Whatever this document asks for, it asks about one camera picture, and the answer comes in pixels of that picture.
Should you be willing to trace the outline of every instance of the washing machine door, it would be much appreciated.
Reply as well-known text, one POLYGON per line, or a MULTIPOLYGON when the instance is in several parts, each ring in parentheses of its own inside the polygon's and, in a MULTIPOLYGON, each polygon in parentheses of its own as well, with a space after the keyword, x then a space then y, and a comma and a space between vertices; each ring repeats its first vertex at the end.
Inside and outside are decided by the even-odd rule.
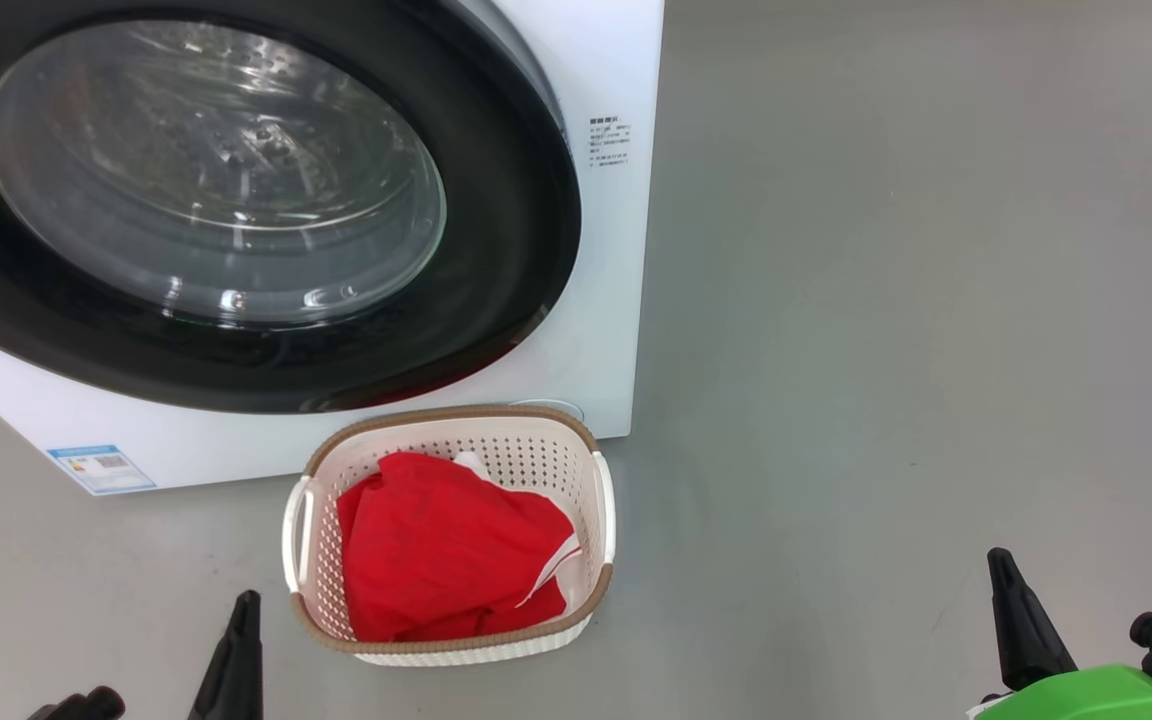
POLYGON ((499 359, 571 272, 535 70, 429 0, 0 0, 0 348, 304 414, 499 359))

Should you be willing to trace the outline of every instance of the front-loading washing machine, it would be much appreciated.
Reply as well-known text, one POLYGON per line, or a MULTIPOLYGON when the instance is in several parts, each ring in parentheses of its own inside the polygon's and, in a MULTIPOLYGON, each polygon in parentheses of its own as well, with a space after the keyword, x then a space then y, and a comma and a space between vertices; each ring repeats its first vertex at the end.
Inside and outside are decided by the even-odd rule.
POLYGON ((88 491, 630 430, 662 0, 0 0, 0 416, 88 491))

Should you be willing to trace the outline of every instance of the clothes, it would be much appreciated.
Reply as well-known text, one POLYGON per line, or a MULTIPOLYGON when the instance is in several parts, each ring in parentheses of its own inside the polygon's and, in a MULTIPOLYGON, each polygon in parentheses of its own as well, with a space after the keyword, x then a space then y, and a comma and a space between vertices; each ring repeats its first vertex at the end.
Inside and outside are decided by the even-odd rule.
POLYGON ((480 477, 483 462, 465 455, 397 452, 339 498, 359 641, 509 632, 567 611, 554 575, 579 554, 571 521, 545 497, 480 477))

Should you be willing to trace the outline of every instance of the brown basket rim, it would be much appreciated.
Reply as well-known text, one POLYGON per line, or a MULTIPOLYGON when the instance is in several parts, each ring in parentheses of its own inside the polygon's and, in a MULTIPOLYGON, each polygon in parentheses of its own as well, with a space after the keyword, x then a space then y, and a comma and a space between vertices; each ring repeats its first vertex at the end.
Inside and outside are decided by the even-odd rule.
MULTIPOLYGON (((471 418, 540 418, 558 420, 558 423, 567 425, 567 427, 571 429, 573 432, 579 435, 581 441, 585 442, 585 446, 589 448, 591 454, 593 454, 593 452, 598 452, 598 441, 594 440, 594 434, 590 433, 589 429, 586 429, 584 424, 581 424, 579 420, 576 420, 570 415, 550 409, 548 407, 442 407, 442 409, 435 410, 415 410, 410 414, 385 415, 381 416, 381 418, 361 420, 359 423, 348 425, 348 427, 340 430, 340 432, 326 439, 326 441, 317 448, 314 455, 310 457, 310 462, 305 465, 305 476, 310 478, 314 477, 317 469, 319 469, 319 465, 323 464, 323 461, 326 456, 328 456, 329 452, 333 452, 335 447, 346 441, 349 437, 370 432, 370 430, 394 429, 397 427, 397 425, 429 423, 430 420, 462 420, 471 418)), ((575 626, 578 626, 582 621, 589 619, 589 616, 593 614, 594 607, 598 607, 598 602, 602 601, 604 594, 607 594, 607 588, 611 583, 612 563, 605 562, 605 564, 602 564, 602 569, 598 574, 598 582, 594 584, 594 592, 591 592, 588 600, 582 602, 579 608, 576 609, 576 612, 573 612, 571 615, 554 621, 554 623, 531 626, 531 628, 513 630, 513 632, 479 635, 479 637, 462 638, 457 641, 364 643, 333 638, 332 635, 326 634, 323 628, 320 628, 314 620, 310 617, 310 611, 308 611, 305 597, 298 592, 291 593, 291 612, 305 627, 305 630, 310 634, 311 638, 314 638, 314 641, 319 642, 325 647, 340 652, 348 652, 351 653, 351 655, 418 655, 419 653, 472 651, 543 638, 547 637, 547 635, 559 634, 575 628, 575 626)))
POLYGON ((541 418, 545 420, 558 420, 571 429, 573 432, 579 434, 582 441, 585 442, 585 447, 590 452, 598 452, 598 441, 594 439, 594 433, 589 432, 589 429, 579 420, 573 418, 568 414, 562 414, 562 411, 550 409, 548 407, 539 406, 462 406, 462 407, 439 407, 435 410, 411 410, 409 414, 393 414, 384 415, 380 418, 372 418, 370 420, 358 420, 353 425, 346 425, 346 427, 340 429, 333 437, 329 437, 324 441, 323 445, 314 450, 314 455, 310 456, 310 462, 305 465, 305 475, 308 477, 314 477, 317 471, 319 471, 319 465, 328 456, 329 452, 333 452, 341 442, 346 441, 347 438, 351 438, 357 434, 371 432, 371 430, 379 429, 395 429, 399 425, 415 425, 416 423, 433 423, 433 420, 465 420, 473 418, 541 418))

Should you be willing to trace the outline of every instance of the glass door window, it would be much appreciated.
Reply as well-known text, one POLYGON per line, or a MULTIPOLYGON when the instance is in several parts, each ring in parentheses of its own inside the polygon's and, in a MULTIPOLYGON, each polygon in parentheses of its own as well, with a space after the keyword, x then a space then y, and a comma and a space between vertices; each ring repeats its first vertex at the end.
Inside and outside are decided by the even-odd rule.
POLYGON ((88 26, 0 81, 0 192, 100 281, 225 324, 356 314, 412 281, 447 202, 425 143, 334 65, 228 26, 88 26))

